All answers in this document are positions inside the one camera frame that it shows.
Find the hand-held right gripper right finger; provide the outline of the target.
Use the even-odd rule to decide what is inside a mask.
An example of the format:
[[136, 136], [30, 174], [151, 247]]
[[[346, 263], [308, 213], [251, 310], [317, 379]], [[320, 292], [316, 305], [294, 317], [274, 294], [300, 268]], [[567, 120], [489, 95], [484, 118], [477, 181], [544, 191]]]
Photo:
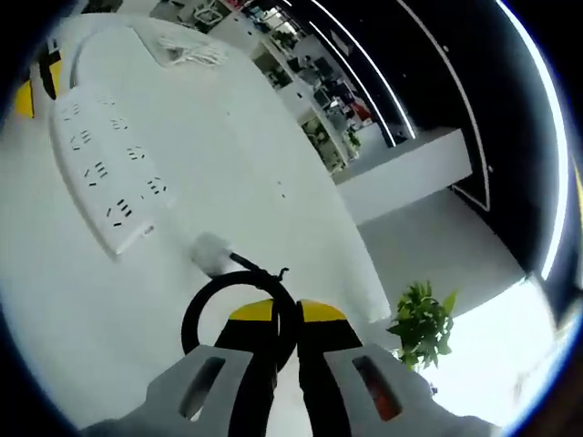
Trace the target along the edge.
[[390, 352], [365, 345], [347, 317], [297, 302], [303, 399], [314, 436], [432, 436], [428, 385]]

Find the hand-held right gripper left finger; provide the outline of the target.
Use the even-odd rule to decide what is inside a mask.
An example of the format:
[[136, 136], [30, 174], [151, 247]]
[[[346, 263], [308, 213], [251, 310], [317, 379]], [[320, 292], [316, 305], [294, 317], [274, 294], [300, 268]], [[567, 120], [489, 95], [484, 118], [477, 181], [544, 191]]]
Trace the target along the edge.
[[149, 386], [145, 416], [159, 436], [264, 436], [276, 385], [279, 317], [273, 300], [229, 316], [214, 346], [200, 345]]

